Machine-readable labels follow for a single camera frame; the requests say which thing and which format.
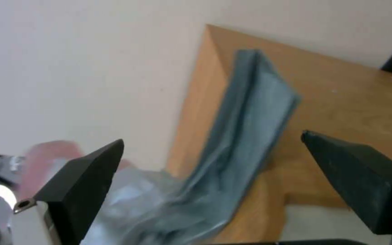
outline pink object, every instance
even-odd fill
[[[34,145],[25,155],[22,178],[17,191],[18,200],[33,197],[50,178],[56,159],[72,160],[84,156],[73,141],[50,141]],[[122,159],[119,168],[131,163]]]

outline screw hole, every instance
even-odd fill
[[[30,204],[30,200],[25,200],[25,201],[20,202],[17,206],[19,208],[24,208],[24,207],[28,206],[29,204]]]

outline crumpled fabric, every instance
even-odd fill
[[[165,172],[117,172],[82,244],[186,245],[214,236],[232,219],[298,101],[261,51],[238,51],[192,174],[181,183]]]

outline wooden surface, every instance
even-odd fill
[[[169,154],[173,175],[185,177],[196,165],[241,48],[261,49],[302,102],[217,242],[276,240],[286,203],[345,207],[300,142],[303,130],[369,144],[392,159],[392,74],[207,26]]]

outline wooden board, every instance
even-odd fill
[[[198,162],[241,48],[261,49],[302,101],[218,242],[276,240],[286,203],[345,207],[300,142],[303,130],[369,144],[392,159],[392,74],[209,25],[169,154],[173,175],[187,176]]]

